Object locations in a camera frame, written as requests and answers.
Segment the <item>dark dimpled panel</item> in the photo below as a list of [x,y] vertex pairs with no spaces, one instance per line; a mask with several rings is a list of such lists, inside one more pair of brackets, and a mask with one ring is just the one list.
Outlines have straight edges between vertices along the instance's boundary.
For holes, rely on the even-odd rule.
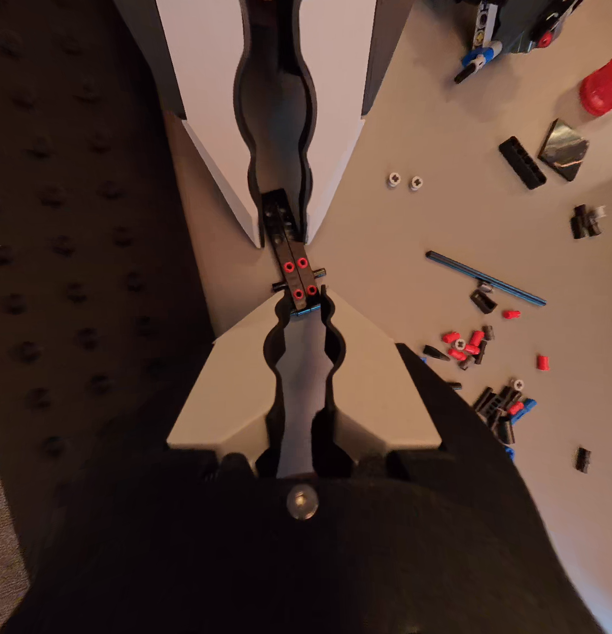
[[164,444],[213,329],[113,1],[0,1],[0,475],[29,572],[90,462]]

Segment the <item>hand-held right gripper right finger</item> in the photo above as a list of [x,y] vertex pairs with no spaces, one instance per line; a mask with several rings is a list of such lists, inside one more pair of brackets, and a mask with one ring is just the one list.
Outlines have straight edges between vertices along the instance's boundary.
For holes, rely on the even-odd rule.
[[437,450],[442,439],[396,342],[325,285],[320,315],[332,368],[311,426],[315,473],[344,478],[361,461]]

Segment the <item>black beam assembly red pins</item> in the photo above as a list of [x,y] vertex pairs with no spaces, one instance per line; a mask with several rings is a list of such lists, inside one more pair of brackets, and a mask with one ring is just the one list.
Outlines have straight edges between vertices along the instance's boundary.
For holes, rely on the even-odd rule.
[[327,272],[323,267],[312,268],[302,234],[283,189],[262,194],[262,220],[282,275],[282,280],[274,283],[272,290],[289,294],[293,304],[292,314],[295,316],[318,310],[318,281]]

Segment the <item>pile of small toy bricks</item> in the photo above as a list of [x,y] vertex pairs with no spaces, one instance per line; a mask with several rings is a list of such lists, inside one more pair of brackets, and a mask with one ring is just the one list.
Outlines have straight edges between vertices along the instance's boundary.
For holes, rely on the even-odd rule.
[[[488,344],[493,340],[494,330],[490,325],[473,330],[468,338],[463,338],[458,331],[449,331],[441,337],[446,346],[444,351],[427,344],[419,358],[424,364],[429,360],[453,361],[457,368],[465,371],[481,365]],[[525,396],[522,379],[510,378],[498,391],[486,386],[470,407],[514,462],[515,425],[537,404],[536,400]]]

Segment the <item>black short beam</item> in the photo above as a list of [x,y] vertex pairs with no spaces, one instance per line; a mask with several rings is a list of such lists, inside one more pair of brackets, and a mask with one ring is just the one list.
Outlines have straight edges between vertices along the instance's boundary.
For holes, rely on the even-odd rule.
[[498,150],[527,189],[532,191],[547,183],[545,174],[515,136],[503,141]]

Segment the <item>black square tile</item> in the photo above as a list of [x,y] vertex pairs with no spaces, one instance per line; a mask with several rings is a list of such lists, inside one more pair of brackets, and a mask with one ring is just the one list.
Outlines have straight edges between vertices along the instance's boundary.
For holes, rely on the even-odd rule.
[[578,175],[589,145],[588,139],[557,118],[551,123],[537,158],[571,183]]

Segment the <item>red wheel hub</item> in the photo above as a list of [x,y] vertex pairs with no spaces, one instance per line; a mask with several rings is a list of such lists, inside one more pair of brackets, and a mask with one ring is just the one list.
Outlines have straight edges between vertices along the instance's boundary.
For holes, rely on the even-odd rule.
[[591,116],[600,117],[612,111],[612,59],[582,80],[579,99]]

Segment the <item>black blue toy car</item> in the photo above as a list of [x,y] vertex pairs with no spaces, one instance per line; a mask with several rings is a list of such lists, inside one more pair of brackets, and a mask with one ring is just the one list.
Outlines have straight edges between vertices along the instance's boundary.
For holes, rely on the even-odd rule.
[[470,51],[455,76],[459,85],[501,54],[544,49],[559,37],[581,1],[469,1],[476,5]]

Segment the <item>light grey desk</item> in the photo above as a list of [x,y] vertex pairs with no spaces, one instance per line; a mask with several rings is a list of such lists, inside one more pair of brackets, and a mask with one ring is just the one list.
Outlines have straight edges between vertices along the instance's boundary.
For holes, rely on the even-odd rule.
[[[484,319],[475,283],[429,262],[435,250],[547,300],[497,293],[483,363],[431,368],[468,402],[511,377],[538,402],[516,425],[516,465],[569,576],[612,633],[612,112],[581,108],[579,82],[612,58],[612,1],[584,1],[547,50],[496,59],[451,86],[469,37],[466,7],[418,1],[321,228],[308,248],[331,290],[421,353]],[[561,118],[590,142],[576,179],[538,158]],[[515,136],[547,177],[532,191],[498,146]],[[386,184],[391,172],[402,181]],[[419,176],[424,184],[411,192]],[[600,205],[602,234],[574,240],[570,218]],[[502,312],[519,310],[505,320]],[[550,371],[536,368],[538,354]],[[577,449],[590,450],[586,474]]]

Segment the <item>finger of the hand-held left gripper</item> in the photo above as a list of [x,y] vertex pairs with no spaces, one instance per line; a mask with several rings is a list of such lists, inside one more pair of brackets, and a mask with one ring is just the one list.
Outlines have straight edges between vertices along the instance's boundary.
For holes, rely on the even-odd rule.
[[183,126],[239,225],[262,248],[234,90],[248,43],[242,1],[157,1],[183,101]]
[[317,106],[306,154],[313,180],[307,244],[326,217],[365,123],[375,8],[375,1],[302,1],[300,6],[300,47]]

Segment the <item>long black axle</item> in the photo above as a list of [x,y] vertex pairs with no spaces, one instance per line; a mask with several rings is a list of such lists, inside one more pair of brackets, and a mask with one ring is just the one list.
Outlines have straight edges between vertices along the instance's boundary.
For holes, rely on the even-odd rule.
[[440,264],[446,268],[449,268],[450,270],[463,274],[469,278],[475,279],[477,281],[481,281],[483,283],[487,283],[491,285],[493,288],[499,289],[501,292],[504,292],[512,297],[522,299],[523,301],[531,305],[534,305],[537,307],[544,307],[548,305],[548,302],[542,297],[536,296],[523,289],[517,288],[516,286],[511,285],[507,282],[501,281],[497,278],[494,278],[491,275],[482,273],[481,271],[475,268],[462,264],[456,260],[453,260],[452,258],[448,258],[433,250],[427,251],[424,256],[431,262]]

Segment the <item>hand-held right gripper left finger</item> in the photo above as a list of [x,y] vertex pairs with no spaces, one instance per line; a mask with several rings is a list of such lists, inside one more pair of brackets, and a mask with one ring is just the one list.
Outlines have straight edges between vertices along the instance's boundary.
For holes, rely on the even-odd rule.
[[285,431],[277,363],[286,351],[287,296],[274,295],[219,336],[167,437],[171,449],[243,455],[275,477]]

